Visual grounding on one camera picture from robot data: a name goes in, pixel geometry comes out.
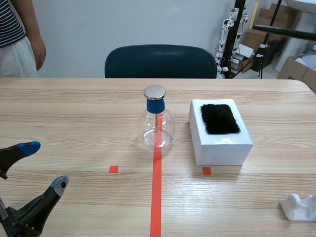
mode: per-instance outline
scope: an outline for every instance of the floor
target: floor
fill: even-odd
[[[270,64],[263,70],[263,79],[277,79],[278,72],[276,72],[273,67],[274,63]],[[238,74],[235,79],[260,79],[258,75],[258,72],[250,69],[248,72]]]

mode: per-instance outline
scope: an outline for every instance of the white box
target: white box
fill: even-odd
[[[240,127],[240,133],[208,134],[201,112],[201,106],[208,104],[228,105]],[[189,122],[197,166],[242,165],[253,147],[252,139],[233,100],[193,100]]]

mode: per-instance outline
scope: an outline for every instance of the silver bottle cap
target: silver bottle cap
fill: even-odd
[[[148,100],[161,100],[166,95],[166,90],[160,85],[152,85],[144,90],[144,95]]]

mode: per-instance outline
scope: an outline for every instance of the red tape square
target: red tape square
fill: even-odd
[[[110,166],[109,173],[118,173],[118,172],[119,172],[119,166],[118,165]]]
[[[211,167],[203,167],[203,175],[211,175]]]

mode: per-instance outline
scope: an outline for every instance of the glass bottle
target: glass bottle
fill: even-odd
[[[165,109],[166,90],[152,85],[144,90],[147,109],[138,119],[138,138],[143,147],[151,151],[168,151],[174,140],[175,122]]]

